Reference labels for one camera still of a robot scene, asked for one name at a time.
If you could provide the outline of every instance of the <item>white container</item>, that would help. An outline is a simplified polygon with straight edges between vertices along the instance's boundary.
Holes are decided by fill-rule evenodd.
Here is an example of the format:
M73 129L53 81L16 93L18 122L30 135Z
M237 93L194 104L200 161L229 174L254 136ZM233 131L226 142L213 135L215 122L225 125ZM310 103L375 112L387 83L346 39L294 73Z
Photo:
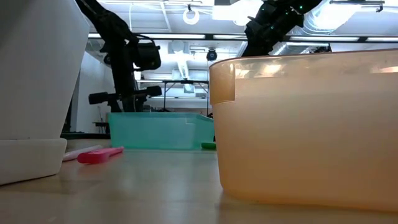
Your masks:
M227 193L398 211L398 50L237 58L210 81Z
M17 141L34 139L32 149L50 159L43 166L40 159L23 163L26 155L13 152L0 155L0 163L15 160L13 166L1 167L0 183L52 175L58 172L66 144L60 140L68 106L85 51L89 25L75 1L8 1L0 8L0 147L1 152L18 151ZM59 141L42 149L37 141ZM24 142L21 153L29 144ZM62 153L47 157L53 147ZM29 175L19 171L29 170Z

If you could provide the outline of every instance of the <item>wooden table surface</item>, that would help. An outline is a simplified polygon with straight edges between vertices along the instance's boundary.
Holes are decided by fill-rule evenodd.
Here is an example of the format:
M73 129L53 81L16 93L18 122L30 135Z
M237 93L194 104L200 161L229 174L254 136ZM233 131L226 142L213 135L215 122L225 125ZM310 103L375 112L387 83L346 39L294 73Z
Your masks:
M398 214L259 205L223 193L214 152L126 151L0 187L0 223L398 223Z

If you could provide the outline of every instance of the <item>pink marker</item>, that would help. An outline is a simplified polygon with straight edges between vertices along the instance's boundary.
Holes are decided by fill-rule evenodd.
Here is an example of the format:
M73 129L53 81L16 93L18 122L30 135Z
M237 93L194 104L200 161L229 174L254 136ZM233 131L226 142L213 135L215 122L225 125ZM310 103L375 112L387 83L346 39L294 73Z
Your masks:
M77 157L77 161L82 164L99 164L108 161L111 156L121 153L123 150L124 147L116 147L84 152Z

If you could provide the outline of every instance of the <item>transparent teal tray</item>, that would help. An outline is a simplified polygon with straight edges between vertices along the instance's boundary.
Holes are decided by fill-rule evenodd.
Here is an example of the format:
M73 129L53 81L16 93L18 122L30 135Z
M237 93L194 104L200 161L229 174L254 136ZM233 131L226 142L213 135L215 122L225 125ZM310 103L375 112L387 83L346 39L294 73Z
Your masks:
M214 123L192 113L111 113L113 147L126 149L200 150L213 142Z

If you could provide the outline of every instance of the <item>white wall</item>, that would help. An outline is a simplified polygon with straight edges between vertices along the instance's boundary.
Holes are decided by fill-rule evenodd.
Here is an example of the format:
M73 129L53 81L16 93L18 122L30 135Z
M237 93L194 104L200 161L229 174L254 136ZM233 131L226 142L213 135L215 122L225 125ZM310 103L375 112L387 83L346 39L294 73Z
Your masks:
M96 128L93 122L100 122L100 111L101 117L105 121L106 113L109 113L111 108L107 103L90 105L88 95L104 91L115 92L111 69L85 52L76 87L78 88L76 131L99 133L100 128Z

